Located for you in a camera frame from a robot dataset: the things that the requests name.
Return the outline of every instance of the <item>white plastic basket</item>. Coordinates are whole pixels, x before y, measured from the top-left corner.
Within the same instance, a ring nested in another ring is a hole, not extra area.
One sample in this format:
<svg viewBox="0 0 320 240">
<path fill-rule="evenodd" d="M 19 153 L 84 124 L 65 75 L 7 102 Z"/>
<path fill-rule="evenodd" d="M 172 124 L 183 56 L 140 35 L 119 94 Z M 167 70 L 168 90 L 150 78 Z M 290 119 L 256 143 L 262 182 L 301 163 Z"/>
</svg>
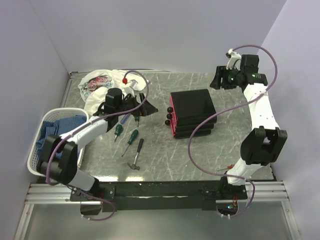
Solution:
<svg viewBox="0 0 320 240">
<path fill-rule="evenodd" d="M 72 108 L 72 107 L 63 107 L 63 108 L 55 108 L 52 109 L 51 111 L 48 111 L 44 117 L 42 118 L 42 121 L 40 123 L 40 126 L 38 128 L 38 131 L 36 133 L 36 136 L 34 138 L 33 144 L 32 144 L 32 148 L 29 154 L 29 158 L 28 158 L 28 162 L 27 162 L 27 167 L 30 171 L 30 173 L 34 174 L 34 175 L 38 175 L 38 176 L 43 176 L 43 174 L 37 172 L 37 164 L 38 164 L 38 149 L 36 147 L 36 142 L 39 140 L 40 137 L 40 130 L 42 127 L 42 124 L 44 121 L 48 121 L 48 122 L 54 122 L 56 120 L 59 119 L 64 119 L 64 118 L 68 118 L 68 117 L 73 117 L 75 115 L 82 115 L 82 116 L 86 116 L 86 120 L 89 119 L 89 115 L 88 113 L 81 109 L 81 108 Z M 77 165 L 78 167 L 81 166 L 81 162 L 82 162 L 82 158 L 84 156 L 84 147 L 80 150 L 79 153 L 79 158 L 77 161 Z"/>
</svg>

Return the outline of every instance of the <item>hammer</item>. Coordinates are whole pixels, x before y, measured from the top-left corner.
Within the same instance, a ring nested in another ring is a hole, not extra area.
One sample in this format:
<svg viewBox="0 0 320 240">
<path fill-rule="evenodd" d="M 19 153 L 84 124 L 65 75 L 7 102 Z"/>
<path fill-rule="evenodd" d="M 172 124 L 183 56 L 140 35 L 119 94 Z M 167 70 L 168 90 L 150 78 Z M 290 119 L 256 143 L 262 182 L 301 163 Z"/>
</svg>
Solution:
<svg viewBox="0 0 320 240">
<path fill-rule="evenodd" d="M 140 167 L 139 166 L 136 166 L 136 163 L 137 163 L 137 160 L 138 160 L 138 156 L 139 156 L 139 153 L 140 153 L 140 150 L 142 148 L 142 145 L 144 144 L 144 139 L 143 138 L 140 138 L 140 141 L 139 141 L 139 145 L 138 145 L 138 149 L 136 150 L 136 155 L 135 155 L 135 158 L 134 158 L 134 162 L 133 164 L 131 165 L 130 163 L 128 163 L 128 166 L 132 169 L 132 170 L 140 170 Z"/>
</svg>

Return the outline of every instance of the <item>white wall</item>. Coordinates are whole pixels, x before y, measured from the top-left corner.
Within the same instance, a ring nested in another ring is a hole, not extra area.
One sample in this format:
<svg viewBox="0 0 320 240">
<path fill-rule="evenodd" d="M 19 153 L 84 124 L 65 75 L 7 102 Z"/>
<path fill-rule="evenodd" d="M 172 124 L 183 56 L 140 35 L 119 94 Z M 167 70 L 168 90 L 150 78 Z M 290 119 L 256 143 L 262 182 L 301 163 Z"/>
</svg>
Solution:
<svg viewBox="0 0 320 240">
<path fill-rule="evenodd" d="M 228 49 L 262 44 L 285 1 L 30 0 L 68 71 L 205 73 Z"/>
<path fill-rule="evenodd" d="M 288 0 L 266 37 L 278 63 L 270 90 L 274 115 L 288 139 L 273 165 L 283 180 L 303 239 L 320 239 L 320 1 Z M 271 81 L 272 62 L 259 52 L 260 72 Z"/>
<path fill-rule="evenodd" d="M 14 238 L 42 116 L 60 106 L 68 73 L 27 0 L 0 4 L 0 239 Z"/>
</svg>

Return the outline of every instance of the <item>table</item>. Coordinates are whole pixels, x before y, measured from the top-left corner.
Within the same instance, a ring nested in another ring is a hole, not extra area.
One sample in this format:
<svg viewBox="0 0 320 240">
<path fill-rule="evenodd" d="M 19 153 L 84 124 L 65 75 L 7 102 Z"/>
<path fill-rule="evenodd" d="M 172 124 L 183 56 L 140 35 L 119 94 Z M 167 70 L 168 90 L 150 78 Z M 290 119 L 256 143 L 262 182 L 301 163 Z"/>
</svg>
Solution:
<svg viewBox="0 0 320 240">
<path fill-rule="evenodd" d="M 173 73 L 161 71 L 142 72 L 150 80 L 148 101 L 159 112 L 141 117 L 139 127 L 131 116 L 123 125 L 124 130 L 114 142 L 114 129 L 100 135 L 84 150 L 81 170 L 97 177 L 100 181 L 202 181 L 218 180 L 220 177 L 208 175 L 198 170 L 188 156 L 188 139 L 174 139 L 166 120 L 169 95 L 171 92 L 209 89 L 216 111 L 221 111 L 245 102 L 240 88 L 214 90 L 209 84 L 214 73 Z M 86 73 L 73 72 L 64 107 L 84 108 L 78 84 Z M 134 129 L 139 137 L 121 157 L 127 141 Z M 219 115 L 211 135 L 195 137 L 191 144 L 191 154 L 204 169 L 216 172 L 240 158 L 240 146 L 251 131 L 248 106 Z M 127 163 L 133 163 L 139 138 L 144 138 L 137 166 L 132 170 Z M 274 180 L 270 165 L 262 167 L 252 175 L 254 180 Z"/>
</svg>

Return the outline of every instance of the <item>white cloth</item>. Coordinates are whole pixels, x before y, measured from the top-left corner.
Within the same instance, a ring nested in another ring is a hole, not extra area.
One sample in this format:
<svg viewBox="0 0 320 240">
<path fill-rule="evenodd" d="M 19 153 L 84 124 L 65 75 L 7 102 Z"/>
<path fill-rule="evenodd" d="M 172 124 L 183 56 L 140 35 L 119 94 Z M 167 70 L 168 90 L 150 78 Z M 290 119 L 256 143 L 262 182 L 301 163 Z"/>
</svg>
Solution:
<svg viewBox="0 0 320 240">
<path fill-rule="evenodd" d="M 126 96 L 129 93 L 135 95 L 134 90 L 142 91 L 146 87 L 146 82 L 141 76 L 131 73 L 126 76 L 128 82 L 124 84 L 122 80 L 126 72 L 127 71 L 124 70 L 95 70 L 82 78 L 78 88 L 80 89 L 82 99 L 85 101 L 84 110 L 90 116 L 92 116 L 98 110 L 99 105 L 105 101 L 108 89 L 119 88 L 122 90 L 124 96 Z M 85 85 L 88 85 L 86 83 L 99 76 L 110 78 L 105 86 L 100 86 L 92 92 L 84 89 Z"/>
</svg>

